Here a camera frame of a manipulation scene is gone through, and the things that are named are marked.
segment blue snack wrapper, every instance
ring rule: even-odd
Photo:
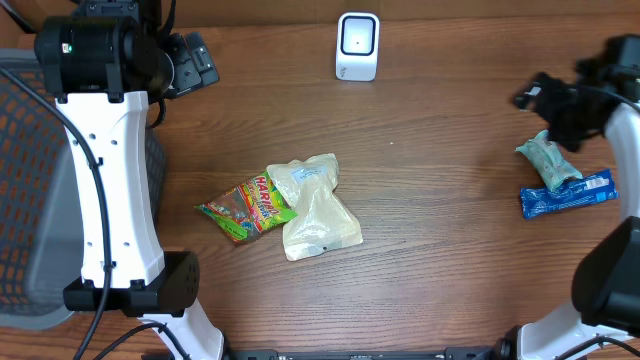
[[[522,213],[525,219],[532,219],[571,207],[597,204],[618,198],[616,184],[611,170],[606,169],[581,180],[560,185],[556,191],[547,188],[520,190]]]

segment transparent plastic bag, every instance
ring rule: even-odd
[[[267,166],[267,172],[289,206],[298,214],[284,225],[284,251],[290,261],[362,243],[360,223],[333,190],[338,185],[334,154],[307,161]]]

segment plastic package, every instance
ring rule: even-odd
[[[298,213],[285,224],[282,237],[290,261],[362,243],[358,220],[333,194],[338,185],[338,161],[325,154],[305,162],[267,166],[274,184]]]
[[[582,179],[582,174],[562,157],[555,142],[547,140],[548,135],[549,131],[543,130],[516,151],[531,161],[547,188],[555,191],[569,178]]]
[[[525,219],[532,219],[566,208],[585,206],[617,199],[618,192],[611,171],[603,170],[582,180],[560,185],[556,191],[542,189],[521,189],[522,213]]]
[[[263,232],[296,217],[266,171],[196,209],[214,219],[239,245],[255,241]]]

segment wooden tabletop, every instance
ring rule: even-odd
[[[383,22],[371,83],[336,80],[334,25],[198,29],[221,81],[169,102],[157,130],[169,159],[160,242],[197,253],[200,302],[236,349],[491,345],[566,301],[576,265],[618,223],[619,201],[523,219],[520,188],[543,183],[514,149],[545,123],[509,98],[537,71],[574,79],[577,59],[638,20]],[[234,247],[193,209],[269,164],[323,153],[338,158],[336,194],[362,245],[289,262],[281,229]],[[566,158],[583,174],[615,173],[603,139]],[[69,359],[90,320],[0,329],[0,357]],[[135,325],[106,315],[87,355]],[[163,349],[143,333],[111,358]]]

